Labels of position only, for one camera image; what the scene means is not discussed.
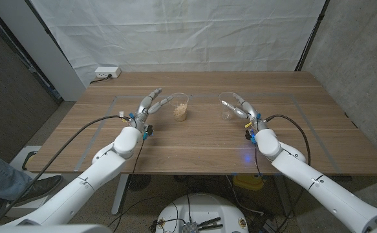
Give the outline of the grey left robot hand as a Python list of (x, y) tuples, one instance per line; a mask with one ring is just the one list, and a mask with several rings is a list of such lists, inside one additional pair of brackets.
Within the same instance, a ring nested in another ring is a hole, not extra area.
[(145, 128), (145, 122), (149, 115), (156, 113), (163, 105), (167, 104), (173, 99), (173, 96), (168, 96), (167, 98), (152, 104), (153, 100), (162, 92), (162, 88), (159, 87), (152, 91), (149, 95), (144, 97), (138, 106), (135, 117), (131, 121), (131, 126), (143, 131)]

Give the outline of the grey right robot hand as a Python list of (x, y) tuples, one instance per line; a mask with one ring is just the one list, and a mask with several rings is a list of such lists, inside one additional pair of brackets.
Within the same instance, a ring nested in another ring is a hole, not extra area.
[(240, 104), (239, 107), (235, 107), (225, 100), (221, 100), (221, 104), (237, 117), (248, 119), (252, 123), (252, 127), (257, 131), (267, 129), (266, 122), (261, 119), (261, 114), (249, 102), (237, 93), (232, 93), (232, 96)]

